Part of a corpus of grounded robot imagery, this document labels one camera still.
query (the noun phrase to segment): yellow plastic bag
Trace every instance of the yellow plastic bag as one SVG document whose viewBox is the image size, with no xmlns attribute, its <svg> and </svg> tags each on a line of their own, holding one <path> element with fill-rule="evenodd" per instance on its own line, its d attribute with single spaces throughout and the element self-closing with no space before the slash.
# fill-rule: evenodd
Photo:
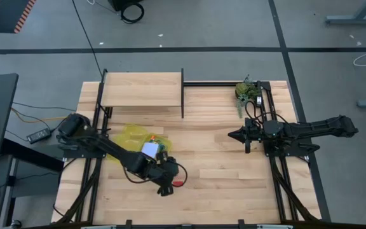
<svg viewBox="0 0 366 229">
<path fill-rule="evenodd" d="M 160 140 L 163 145 L 166 146 L 166 150 L 169 153 L 172 149 L 172 142 L 167 138 L 161 137 L 154 133 L 148 133 L 148 131 L 134 124 L 126 124 L 122 133 L 115 136 L 112 141 L 128 151 L 141 151 L 145 142 L 149 142 L 151 137 L 154 136 L 157 140 Z M 107 155 L 107 158 L 118 162 L 118 159 L 111 155 Z"/>
</svg>

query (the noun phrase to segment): black floor stripe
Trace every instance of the black floor stripe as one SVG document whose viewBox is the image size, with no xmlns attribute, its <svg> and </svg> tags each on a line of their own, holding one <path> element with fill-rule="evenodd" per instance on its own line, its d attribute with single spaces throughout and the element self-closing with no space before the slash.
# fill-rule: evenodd
<svg viewBox="0 0 366 229">
<path fill-rule="evenodd" d="M 346 48 L 284 48 L 286 52 L 303 53 L 338 53 L 338 52 L 366 52 L 366 47 L 346 47 Z"/>
<path fill-rule="evenodd" d="M 275 47 L 171 47 L 171 48 L 95 48 L 95 53 L 173 53 L 173 52 L 280 52 Z M 0 54 L 92 53 L 90 48 L 5 49 Z"/>
<path fill-rule="evenodd" d="M 294 76 L 292 63 L 290 61 L 289 57 L 289 49 L 286 47 L 285 37 L 283 36 L 282 28 L 280 26 L 279 16 L 278 12 L 276 10 L 275 2 L 274 0 L 269 0 L 269 7 L 271 8 L 272 18 L 274 22 L 274 26 L 276 29 L 276 34 L 278 35 L 278 41 L 279 45 L 282 49 L 282 57 L 283 62 L 285 64 L 290 90 L 293 95 L 293 100 L 296 108 L 296 113 L 299 121 L 306 121 L 306 116 L 304 115 L 304 110 L 302 106 L 302 100 L 300 98 L 299 90 L 297 88 L 296 79 Z M 320 178 L 320 173 L 317 166 L 317 161 L 314 153 L 311 154 L 309 157 L 310 161 L 310 171 L 311 171 L 311 178 L 313 180 L 313 184 L 315 186 L 318 206 L 320 208 L 320 213 L 322 215 L 322 219 L 324 221 L 331 221 L 330 213 L 329 213 L 329 207 L 327 206 L 327 201 L 325 199 L 324 190 L 323 190 L 323 184 L 322 180 Z"/>
<path fill-rule="evenodd" d="M 359 53 L 359 48 L 280 48 L 280 47 L 170 47 L 170 48 L 95 48 L 95 53 L 176 53 L 176 52 L 273 52 L 273 53 Z M 48 48 L 48 49 L 0 49 L 6 54 L 83 54 L 93 53 L 89 48 Z"/>
</svg>

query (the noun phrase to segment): desk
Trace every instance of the desk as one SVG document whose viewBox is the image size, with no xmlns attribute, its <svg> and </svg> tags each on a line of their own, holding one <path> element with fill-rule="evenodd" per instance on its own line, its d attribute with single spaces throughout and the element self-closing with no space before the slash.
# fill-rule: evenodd
<svg viewBox="0 0 366 229">
<path fill-rule="evenodd" d="M 276 112 L 288 121 L 296 121 L 287 82 L 270 84 Z M 97 91 L 98 82 L 83 83 L 78 113 L 93 118 Z M 108 127 L 110 138 L 126 123 L 169 138 L 173 143 L 170 155 L 188 171 L 185 186 L 175 188 L 173 195 L 160 197 L 155 184 L 130 183 L 120 164 L 104 160 L 93 224 L 123 225 L 127 219 L 132 219 L 134 225 L 237 224 L 238 219 L 248 224 L 279 223 L 263 145 L 253 142 L 252 152 L 245 154 L 244 145 L 227 136 L 244 125 L 236 111 L 234 87 L 185 87 L 184 97 L 184 119 L 180 109 L 174 107 L 114 107 Z M 76 160 L 62 174 L 55 204 L 61 212 L 68 210 L 79 193 L 84 162 Z M 307 163 L 298 158 L 288 158 L 287 162 L 295 194 L 319 218 Z M 177 179 L 183 178 L 181 172 Z M 287 198 L 284 192 L 282 195 L 290 218 Z M 86 220 L 88 203 L 85 201 L 82 220 Z M 59 218 L 54 212 L 52 221 Z"/>
<path fill-rule="evenodd" d="M 63 162 L 59 160 L 4 138 L 17 81 L 17 74 L 0 75 L 0 226 L 10 224 L 11 210 L 15 203 L 15 198 L 12 198 L 11 195 L 12 187 L 6 185 L 9 175 L 15 178 L 16 161 L 14 158 L 55 172 L 60 172 L 63 167 Z"/>
</svg>

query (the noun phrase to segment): power adapter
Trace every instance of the power adapter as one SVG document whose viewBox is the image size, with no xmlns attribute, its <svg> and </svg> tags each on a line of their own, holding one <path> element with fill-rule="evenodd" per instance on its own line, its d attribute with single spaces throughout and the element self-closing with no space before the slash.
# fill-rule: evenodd
<svg viewBox="0 0 366 229">
<path fill-rule="evenodd" d="M 50 129 L 45 128 L 43 130 L 40 130 L 38 132 L 26 136 L 26 139 L 28 139 L 29 143 L 34 144 L 35 142 L 42 141 L 43 139 L 47 139 L 50 136 L 51 136 Z"/>
</svg>

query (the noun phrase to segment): small white cube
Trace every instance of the small white cube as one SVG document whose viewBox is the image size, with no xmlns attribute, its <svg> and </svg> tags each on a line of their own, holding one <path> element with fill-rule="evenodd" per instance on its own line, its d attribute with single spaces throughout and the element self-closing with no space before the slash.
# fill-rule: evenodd
<svg viewBox="0 0 366 229">
<path fill-rule="evenodd" d="M 144 147 L 142 147 L 142 152 L 152 158 L 155 158 L 155 156 L 158 152 L 158 148 L 159 148 L 159 144 L 145 142 Z"/>
</svg>

